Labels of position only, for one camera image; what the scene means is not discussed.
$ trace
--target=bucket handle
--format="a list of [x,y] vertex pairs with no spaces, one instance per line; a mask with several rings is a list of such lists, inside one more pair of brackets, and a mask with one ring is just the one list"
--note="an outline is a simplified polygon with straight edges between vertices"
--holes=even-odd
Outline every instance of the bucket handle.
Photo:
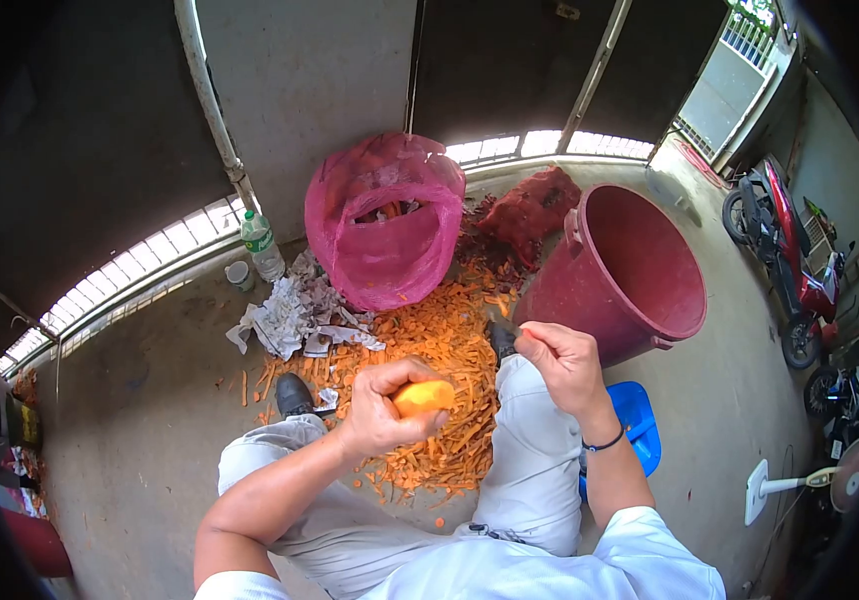
[[583,238],[580,237],[580,211],[571,208],[563,218],[563,234],[569,255],[576,258],[583,251]]
[[661,351],[668,351],[673,347],[673,342],[670,340],[664,340],[657,335],[650,336],[649,343],[653,348]]

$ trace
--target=black shoe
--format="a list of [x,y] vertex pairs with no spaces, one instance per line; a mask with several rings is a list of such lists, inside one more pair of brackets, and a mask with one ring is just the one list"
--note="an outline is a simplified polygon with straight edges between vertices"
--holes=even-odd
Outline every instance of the black shoe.
[[495,324],[492,320],[486,323],[486,331],[490,334],[490,346],[493,347],[495,365],[498,369],[504,358],[517,354],[516,347],[513,346],[516,335],[512,331]]
[[313,414],[313,394],[294,372],[285,372],[276,380],[276,406],[284,417]]

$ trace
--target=black bracelet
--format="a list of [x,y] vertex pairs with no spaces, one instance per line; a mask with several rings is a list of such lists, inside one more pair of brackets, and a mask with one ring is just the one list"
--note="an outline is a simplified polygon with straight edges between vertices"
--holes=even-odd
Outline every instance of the black bracelet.
[[613,446],[616,442],[618,442],[620,440],[620,438],[623,438],[623,434],[624,434],[624,427],[623,427],[623,424],[620,423],[619,424],[619,433],[616,435],[615,439],[613,439],[609,443],[604,443],[603,445],[591,445],[591,444],[587,443],[586,441],[584,441],[583,439],[580,439],[580,442],[583,443],[584,449],[589,450],[590,452],[599,452],[600,450],[606,450],[609,447]]

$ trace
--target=plastic bag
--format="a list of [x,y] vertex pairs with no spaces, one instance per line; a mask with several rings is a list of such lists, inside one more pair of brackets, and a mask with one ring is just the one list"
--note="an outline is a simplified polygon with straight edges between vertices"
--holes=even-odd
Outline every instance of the plastic bag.
[[[332,286],[356,308],[423,300],[443,281],[460,235],[466,177],[431,139],[368,137],[316,169],[306,190],[306,238]],[[388,214],[380,210],[387,206]],[[399,207],[408,212],[398,214]],[[385,220],[362,222],[380,210]]]
[[559,167],[532,174],[495,201],[476,224],[484,234],[512,244],[526,268],[539,258],[547,234],[563,229],[566,213],[580,203],[580,186]]

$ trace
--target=khaki pants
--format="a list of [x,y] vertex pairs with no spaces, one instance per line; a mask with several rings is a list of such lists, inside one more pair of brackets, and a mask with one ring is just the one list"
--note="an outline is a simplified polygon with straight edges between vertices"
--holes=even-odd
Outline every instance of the khaki pants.
[[[505,540],[572,556],[580,544],[580,427],[556,408],[539,371],[520,355],[503,359],[495,388],[500,407],[493,466],[480,485],[472,522]],[[219,460],[218,492],[326,431],[315,414],[299,414],[235,439]],[[424,532],[336,481],[268,549],[343,600],[366,594],[432,548],[479,535],[469,523],[451,535]]]

